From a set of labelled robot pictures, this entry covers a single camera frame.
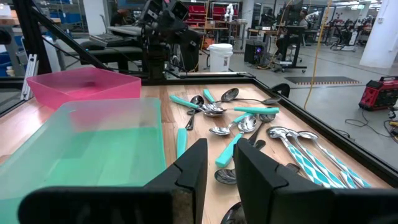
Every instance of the pink plastic bin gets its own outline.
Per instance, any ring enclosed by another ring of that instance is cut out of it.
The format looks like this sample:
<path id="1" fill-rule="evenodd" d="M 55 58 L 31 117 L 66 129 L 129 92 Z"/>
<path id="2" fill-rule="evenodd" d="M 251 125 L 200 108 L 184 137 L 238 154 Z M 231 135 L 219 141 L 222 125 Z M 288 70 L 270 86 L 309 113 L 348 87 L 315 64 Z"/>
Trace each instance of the pink plastic bin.
<path id="1" fill-rule="evenodd" d="M 99 68 L 37 75 L 27 79 L 37 101 L 58 109 L 69 101 L 139 98 L 141 79 Z"/>

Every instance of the teal plastic bin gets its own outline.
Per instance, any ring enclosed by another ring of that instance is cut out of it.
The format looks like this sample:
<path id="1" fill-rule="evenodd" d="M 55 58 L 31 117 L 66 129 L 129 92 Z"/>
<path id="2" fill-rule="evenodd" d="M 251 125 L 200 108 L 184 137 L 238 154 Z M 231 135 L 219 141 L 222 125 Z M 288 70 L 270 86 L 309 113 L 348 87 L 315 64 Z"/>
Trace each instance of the teal plastic bin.
<path id="1" fill-rule="evenodd" d="M 62 105 L 0 166 L 0 223 L 48 186 L 143 186 L 166 168 L 160 100 Z"/>

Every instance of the white bucket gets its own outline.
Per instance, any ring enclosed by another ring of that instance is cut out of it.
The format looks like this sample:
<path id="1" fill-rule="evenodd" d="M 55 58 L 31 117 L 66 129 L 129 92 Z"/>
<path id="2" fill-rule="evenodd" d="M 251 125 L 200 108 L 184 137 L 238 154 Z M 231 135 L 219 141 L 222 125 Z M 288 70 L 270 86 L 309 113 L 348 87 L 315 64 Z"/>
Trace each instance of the white bucket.
<path id="1" fill-rule="evenodd" d="M 211 44 L 207 50 L 210 51 L 210 72 L 228 72 L 229 58 L 231 58 L 231 44 Z"/>

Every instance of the red generator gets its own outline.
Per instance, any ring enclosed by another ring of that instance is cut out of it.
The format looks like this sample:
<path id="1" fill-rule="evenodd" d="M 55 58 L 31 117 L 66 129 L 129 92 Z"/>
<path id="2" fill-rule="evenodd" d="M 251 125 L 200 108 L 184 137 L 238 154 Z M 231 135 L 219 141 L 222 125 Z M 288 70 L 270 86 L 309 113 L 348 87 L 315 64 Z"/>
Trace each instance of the red generator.
<path id="1" fill-rule="evenodd" d="M 398 77 L 381 77 L 366 84 L 359 107 L 365 110 L 381 110 L 394 106 L 398 99 Z"/>

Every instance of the clear plastic bin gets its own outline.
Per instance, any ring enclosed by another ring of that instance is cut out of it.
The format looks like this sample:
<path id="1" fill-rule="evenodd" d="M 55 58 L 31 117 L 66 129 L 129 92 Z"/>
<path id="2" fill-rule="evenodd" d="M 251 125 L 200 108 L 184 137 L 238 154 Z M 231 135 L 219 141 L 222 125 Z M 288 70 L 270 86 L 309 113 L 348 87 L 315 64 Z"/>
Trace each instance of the clear plastic bin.
<path id="1" fill-rule="evenodd" d="M 143 186 L 165 168 L 159 99 L 69 102 L 0 166 L 0 223 L 41 187 Z"/>
<path id="2" fill-rule="evenodd" d="M 139 98 L 141 79 L 99 68 L 79 68 L 27 79 L 37 101 L 58 109 L 69 101 Z"/>

